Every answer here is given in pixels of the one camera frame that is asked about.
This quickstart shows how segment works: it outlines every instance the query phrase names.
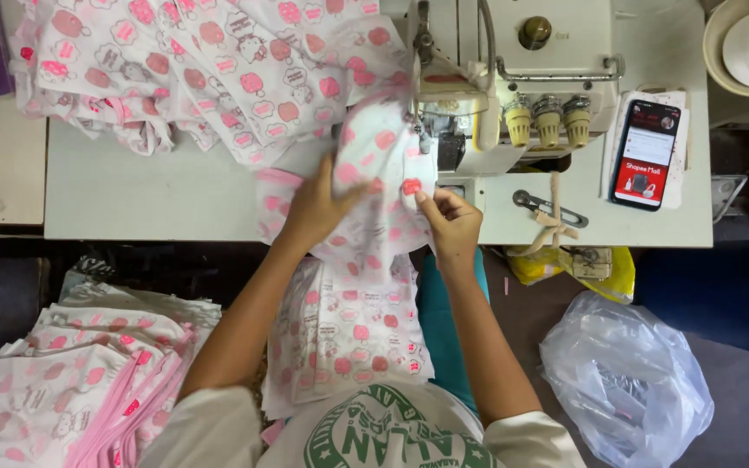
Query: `plastic bag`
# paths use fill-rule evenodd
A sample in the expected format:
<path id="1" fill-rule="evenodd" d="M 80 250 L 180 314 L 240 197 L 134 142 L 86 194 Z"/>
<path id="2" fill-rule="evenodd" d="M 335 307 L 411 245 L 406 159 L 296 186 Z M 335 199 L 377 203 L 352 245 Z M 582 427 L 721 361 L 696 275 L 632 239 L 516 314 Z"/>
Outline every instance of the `plastic bag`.
<path id="1" fill-rule="evenodd" d="M 643 307 L 583 292 L 539 350 L 563 409 L 612 466 L 669 467 L 713 420 L 687 339 Z"/>
<path id="2" fill-rule="evenodd" d="M 509 250 L 522 251 L 527 247 L 505 247 Z M 634 299 L 635 268 L 632 254 L 628 247 L 611 247 L 612 275 L 605 280 L 581 280 L 588 289 L 600 293 L 612 301 L 631 304 Z M 571 275 L 571 255 L 560 249 L 543 247 L 525 257 L 507 256 L 508 265 L 516 278 L 524 285 L 530 286 L 551 276 L 567 271 Z"/>

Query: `white bowl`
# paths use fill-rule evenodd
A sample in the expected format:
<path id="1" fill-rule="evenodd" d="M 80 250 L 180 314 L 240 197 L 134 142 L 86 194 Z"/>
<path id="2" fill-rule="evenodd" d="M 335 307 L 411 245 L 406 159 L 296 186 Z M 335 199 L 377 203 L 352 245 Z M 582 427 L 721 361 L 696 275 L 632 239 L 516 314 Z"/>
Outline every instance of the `white bowl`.
<path id="1" fill-rule="evenodd" d="M 749 97 L 749 86 L 736 80 L 724 65 L 724 38 L 730 28 L 749 15 L 749 0 L 726 0 L 707 21 L 704 29 L 704 63 L 707 71 L 725 90 Z"/>

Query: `beige strap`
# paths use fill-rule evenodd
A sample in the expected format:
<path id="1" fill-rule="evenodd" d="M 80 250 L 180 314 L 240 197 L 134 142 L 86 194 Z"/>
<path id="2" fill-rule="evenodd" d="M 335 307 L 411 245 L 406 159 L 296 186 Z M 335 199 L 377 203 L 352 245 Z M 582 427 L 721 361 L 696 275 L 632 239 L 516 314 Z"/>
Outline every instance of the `beige strap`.
<path id="1" fill-rule="evenodd" d="M 548 215 L 542 210 L 536 210 L 536 222 L 545 226 L 545 229 L 536 237 L 534 243 L 531 244 L 527 249 L 519 253 L 508 253 L 511 257 L 524 257 L 534 253 L 536 250 L 541 249 L 547 239 L 551 236 L 554 237 L 554 241 L 551 244 L 551 248 L 559 248 L 559 237 L 568 236 L 571 239 L 577 240 L 579 233 L 576 229 L 568 227 L 563 222 L 562 212 L 559 208 L 559 172 L 551 172 L 551 197 L 554 203 L 554 215 Z"/>

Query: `hand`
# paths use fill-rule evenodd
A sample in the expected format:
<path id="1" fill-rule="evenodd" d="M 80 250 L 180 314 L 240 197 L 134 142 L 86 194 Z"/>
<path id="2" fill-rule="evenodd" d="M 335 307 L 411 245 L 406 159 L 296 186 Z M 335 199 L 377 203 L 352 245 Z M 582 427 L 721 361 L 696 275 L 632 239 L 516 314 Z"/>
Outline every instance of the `hand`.
<path id="1" fill-rule="evenodd" d="M 464 275 L 473 271 L 484 219 L 479 208 L 443 188 L 436 188 L 432 197 L 424 191 L 416 192 L 415 201 L 430 222 L 435 260 L 441 273 Z"/>
<path id="2" fill-rule="evenodd" d="M 326 154 L 319 161 L 317 174 L 297 189 L 290 202 L 285 226 L 274 244 L 291 246 L 305 255 L 337 228 L 340 220 L 360 201 L 363 194 L 372 192 L 369 190 L 369 183 L 360 183 L 351 187 L 345 196 L 335 200 L 331 197 L 333 169 L 333 156 Z"/>

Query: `yellow plastic bag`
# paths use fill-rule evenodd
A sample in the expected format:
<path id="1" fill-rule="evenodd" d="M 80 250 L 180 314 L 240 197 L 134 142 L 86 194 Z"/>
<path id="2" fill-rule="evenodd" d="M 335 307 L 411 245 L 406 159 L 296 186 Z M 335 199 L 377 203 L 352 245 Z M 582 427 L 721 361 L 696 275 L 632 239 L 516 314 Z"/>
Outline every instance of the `yellow plastic bag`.
<path id="1" fill-rule="evenodd" d="M 526 246 L 505 247 L 505 254 L 509 251 L 520 252 Z M 621 304 L 631 304 L 634 299 L 635 269 L 632 254 L 628 247 L 611 247 L 612 250 L 612 274 L 605 280 L 581 280 L 588 289 Z M 508 265 L 514 272 L 516 278 L 524 285 L 530 286 L 550 278 L 562 271 L 572 274 L 572 257 L 562 249 L 543 247 L 525 257 L 508 258 Z"/>

